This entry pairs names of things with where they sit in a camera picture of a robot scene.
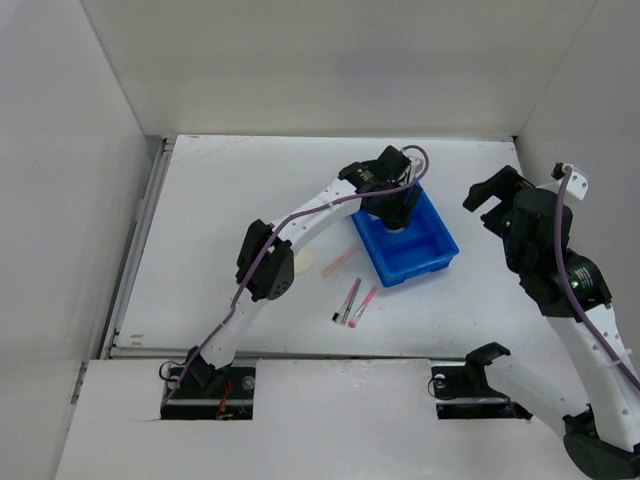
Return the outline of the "black round compact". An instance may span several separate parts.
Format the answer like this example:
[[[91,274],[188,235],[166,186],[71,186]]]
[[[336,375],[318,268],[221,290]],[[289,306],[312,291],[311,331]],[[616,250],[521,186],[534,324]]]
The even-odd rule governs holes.
[[[407,228],[389,229],[384,227],[384,231],[389,235],[400,235],[407,231]]]

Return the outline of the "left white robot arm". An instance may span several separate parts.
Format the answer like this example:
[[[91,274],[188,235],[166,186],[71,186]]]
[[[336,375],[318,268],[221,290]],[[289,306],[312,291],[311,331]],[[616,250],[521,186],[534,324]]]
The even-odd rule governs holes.
[[[240,340],[260,310],[291,288],[295,257],[311,240],[360,211],[406,227],[429,164],[418,145],[389,145],[374,160],[342,168],[298,210],[270,223],[258,219],[250,224],[236,261],[229,312],[188,354],[183,376],[191,387],[205,397],[221,390]]]

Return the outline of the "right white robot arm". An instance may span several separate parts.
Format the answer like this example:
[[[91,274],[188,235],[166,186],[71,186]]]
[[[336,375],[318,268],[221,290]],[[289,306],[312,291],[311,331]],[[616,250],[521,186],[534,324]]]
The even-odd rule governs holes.
[[[536,186],[505,166],[470,187],[463,202],[498,236],[508,269],[559,337],[586,395],[563,394],[492,342],[465,357],[463,381],[477,394],[494,390],[524,407],[561,438],[574,465],[590,479],[639,476],[639,376],[621,339],[612,295],[594,261],[569,246],[573,213],[586,177],[559,163],[553,183]]]

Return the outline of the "cream round powder puff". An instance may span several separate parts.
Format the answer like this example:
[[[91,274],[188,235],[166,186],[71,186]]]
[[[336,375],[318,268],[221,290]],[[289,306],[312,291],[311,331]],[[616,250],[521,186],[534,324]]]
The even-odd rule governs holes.
[[[294,258],[294,274],[301,276],[306,274],[313,266],[315,260],[315,250],[306,246],[302,248]]]

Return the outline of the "pink lip pencil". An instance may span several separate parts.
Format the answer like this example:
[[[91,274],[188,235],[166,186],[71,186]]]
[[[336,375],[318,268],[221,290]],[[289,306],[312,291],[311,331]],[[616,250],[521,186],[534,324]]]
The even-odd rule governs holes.
[[[355,253],[359,251],[358,246],[353,246],[346,252],[344,252],[339,258],[327,266],[322,272],[321,276],[327,278],[344,265]]]

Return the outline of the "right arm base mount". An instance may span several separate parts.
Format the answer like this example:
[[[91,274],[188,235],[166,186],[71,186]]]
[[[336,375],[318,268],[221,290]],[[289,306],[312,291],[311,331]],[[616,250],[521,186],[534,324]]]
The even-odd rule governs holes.
[[[533,415],[507,395],[472,380],[463,362],[431,364],[428,393],[439,420],[525,420]]]

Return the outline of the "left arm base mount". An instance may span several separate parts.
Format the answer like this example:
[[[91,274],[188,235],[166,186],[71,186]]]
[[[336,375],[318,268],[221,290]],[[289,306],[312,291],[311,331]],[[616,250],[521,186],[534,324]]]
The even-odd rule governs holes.
[[[240,359],[209,375],[196,360],[174,395],[160,406],[162,420],[248,421],[253,419],[257,362]]]

